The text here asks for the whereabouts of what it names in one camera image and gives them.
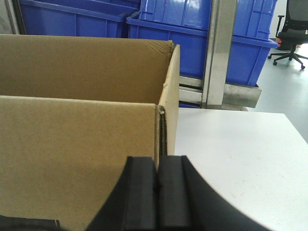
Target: white table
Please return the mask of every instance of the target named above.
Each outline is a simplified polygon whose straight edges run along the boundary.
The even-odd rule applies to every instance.
[[[274,231],[308,231],[308,145],[283,114],[181,108],[176,155]]]

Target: floor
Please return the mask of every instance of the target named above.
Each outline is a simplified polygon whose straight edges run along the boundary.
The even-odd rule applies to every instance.
[[[301,45],[296,52],[308,56],[308,44]],[[256,108],[249,111],[285,114],[308,142],[308,60],[302,62],[305,70],[295,60],[280,60],[274,66],[273,58],[267,59],[257,83],[262,89],[260,99]]]

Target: black office chair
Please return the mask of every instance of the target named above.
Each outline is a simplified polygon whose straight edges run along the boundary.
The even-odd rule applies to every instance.
[[[273,65],[277,65],[277,61],[281,59],[289,58],[289,60],[295,59],[300,64],[302,64],[301,69],[304,69],[305,66],[303,62],[299,60],[308,59],[305,56],[294,53],[296,50],[297,44],[308,43],[308,35],[306,34],[298,34],[288,32],[288,29],[293,30],[307,30],[308,29],[308,0],[288,0],[287,1],[287,9],[286,9],[286,17],[283,25],[283,29],[280,33],[279,27],[281,23],[281,19],[284,15],[278,15],[279,22],[277,26],[276,37],[291,43],[291,52],[290,53],[271,53],[268,58],[271,59],[272,55],[282,55],[281,57],[274,60]]]

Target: cardboard box flap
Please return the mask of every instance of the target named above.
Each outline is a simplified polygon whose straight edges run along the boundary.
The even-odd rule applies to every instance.
[[[158,104],[173,43],[1,35],[0,48],[0,95]]]
[[[154,156],[155,111],[145,103],[0,96],[0,215],[83,231],[126,157]]]
[[[159,101],[162,123],[161,140],[165,140],[165,144],[161,145],[163,149],[162,154],[165,154],[164,149],[167,149],[167,155],[173,155],[175,148],[175,137],[179,116],[179,76],[180,46],[176,45],[171,57],[166,81],[164,83],[162,95]]]

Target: blue storage bin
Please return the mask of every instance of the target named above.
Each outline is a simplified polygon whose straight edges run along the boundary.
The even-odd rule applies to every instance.
[[[181,45],[180,72],[183,76],[202,78],[207,31],[139,20],[139,13],[127,18],[128,37],[132,39],[173,40]]]
[[[142,0],[139,19],[208,30],[211,0]]]
[[[239,0],[235,35],[268,40],[277,0]]]
[[[206,31],[143,21],[136,19],[138,16],[136,12],[127,18],[129,38],[173,40],[181,47],[181,75],[203,78]],[[277,43],[272,40],[233,36],[226,81],[255,86],[270,49],[276,47]]]
[[[272,40],[233,36],[226,81],[254,87],[270,49],[276,47]]]
[[[127,38],[125,19],[137,9],[95,0],[20,0],[30,35]]]
[[[179,103],[179,107],[183,107],[183,108],[200,108],[198,106],[188,105],[188,104],[184,104],[184,103]]]
[[[141,0],[99,0],[99,1],[108,2],[121,6],[129,6],[137,8],[138,10],[140,9],[140,2],[141,2]]]

